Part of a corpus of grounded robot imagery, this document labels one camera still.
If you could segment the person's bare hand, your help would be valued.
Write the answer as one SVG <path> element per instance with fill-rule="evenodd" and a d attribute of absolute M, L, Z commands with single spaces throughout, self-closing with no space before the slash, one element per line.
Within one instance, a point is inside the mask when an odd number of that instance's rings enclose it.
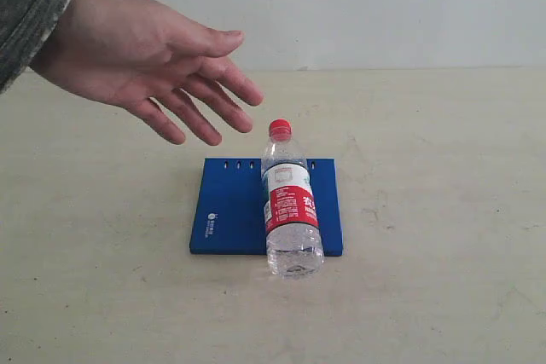
<path fill-rule="evenodd" d="M 172 144 L 185 134 L 165 109 L 217 146 L 221 134 L 194 101 L 247 133 L 253 122 L 233 99 L 252 107 L 264 99 L 229 58 L 243 41 L 240 31 L 203 26 L 155 0 L 71 0 L 31 68 L 69 93 L 125 109 Z"/>

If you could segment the grey knitted sleeve forearm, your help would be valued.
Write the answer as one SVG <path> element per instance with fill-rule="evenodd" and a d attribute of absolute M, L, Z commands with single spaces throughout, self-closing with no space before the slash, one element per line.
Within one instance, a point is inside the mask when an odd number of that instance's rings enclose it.
<path fill-rule="evenodd" d="M 31 64 L 71 0 L 1 0 L 1 90 Z"/>

